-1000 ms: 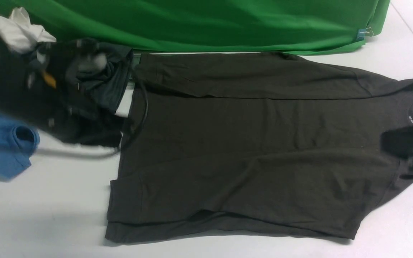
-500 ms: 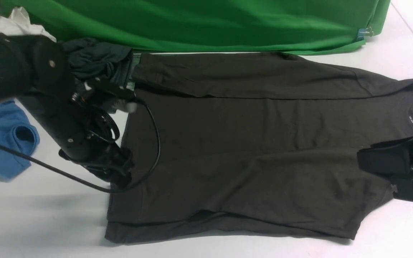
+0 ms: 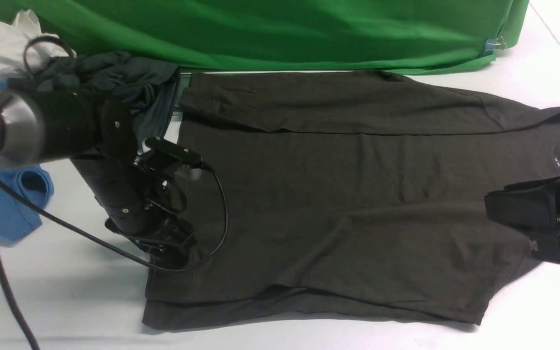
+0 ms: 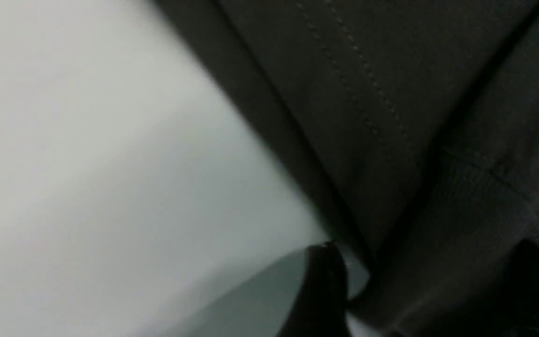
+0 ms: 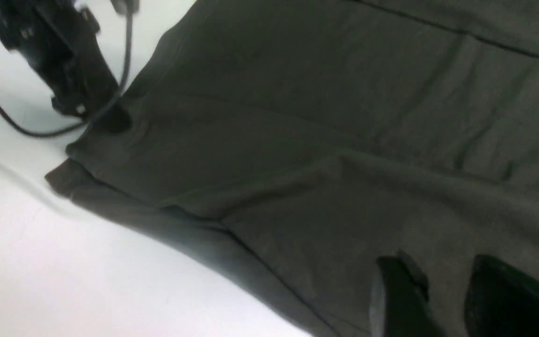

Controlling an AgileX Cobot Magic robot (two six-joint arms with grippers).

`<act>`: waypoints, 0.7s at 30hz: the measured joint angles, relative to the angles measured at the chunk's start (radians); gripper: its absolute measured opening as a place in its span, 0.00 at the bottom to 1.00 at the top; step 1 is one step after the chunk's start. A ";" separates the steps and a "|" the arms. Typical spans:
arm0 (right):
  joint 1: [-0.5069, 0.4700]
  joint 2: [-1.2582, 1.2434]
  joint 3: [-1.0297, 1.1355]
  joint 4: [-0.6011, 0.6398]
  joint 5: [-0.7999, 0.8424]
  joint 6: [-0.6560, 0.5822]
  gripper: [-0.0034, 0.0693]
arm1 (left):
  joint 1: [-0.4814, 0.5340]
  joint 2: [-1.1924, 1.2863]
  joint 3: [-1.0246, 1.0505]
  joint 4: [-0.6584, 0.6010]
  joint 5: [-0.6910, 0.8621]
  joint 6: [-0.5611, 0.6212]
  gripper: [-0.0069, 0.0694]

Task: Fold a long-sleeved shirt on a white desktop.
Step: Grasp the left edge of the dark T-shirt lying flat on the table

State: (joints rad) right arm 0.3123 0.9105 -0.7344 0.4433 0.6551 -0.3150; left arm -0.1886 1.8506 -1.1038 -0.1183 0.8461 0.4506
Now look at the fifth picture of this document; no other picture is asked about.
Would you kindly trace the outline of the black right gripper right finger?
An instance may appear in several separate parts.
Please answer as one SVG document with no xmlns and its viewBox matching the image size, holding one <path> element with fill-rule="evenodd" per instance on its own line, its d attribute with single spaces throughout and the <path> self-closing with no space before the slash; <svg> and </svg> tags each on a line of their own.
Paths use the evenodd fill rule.
<svg viewBox="0 0 539 337">
<path fill-rule="evenodd" d="M 494 256 L 477 255 L 464 322 L 469 337 L 539 337 L 539 281 Z"/>
</svg>

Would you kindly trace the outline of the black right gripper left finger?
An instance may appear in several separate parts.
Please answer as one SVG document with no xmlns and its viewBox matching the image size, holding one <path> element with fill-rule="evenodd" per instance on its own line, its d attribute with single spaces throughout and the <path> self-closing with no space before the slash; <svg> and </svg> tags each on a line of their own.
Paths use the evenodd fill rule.
<svg viewBox="0 0 539 337">
<path fill-rule="evenodd" d="M 373 337 L 444 337 L 429 306 L 429 281 L 404 251 L 380 256 L 373 271 L 370 332 Z"/>
</svg>

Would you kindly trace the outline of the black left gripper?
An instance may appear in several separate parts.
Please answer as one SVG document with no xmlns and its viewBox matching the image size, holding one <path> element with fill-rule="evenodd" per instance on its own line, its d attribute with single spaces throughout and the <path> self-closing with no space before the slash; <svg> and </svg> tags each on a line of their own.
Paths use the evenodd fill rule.
<svg viewBox="0 0 539 337">
<path fill-rule="evenodd" d="M 89 117 L 90 132 L 122 133 L 132 118 L 103 59 L 92 11 L 72 0 L 0 0 L 0 42 L 22 55 L 52 92 L 55 111 Z"/>
</svg>

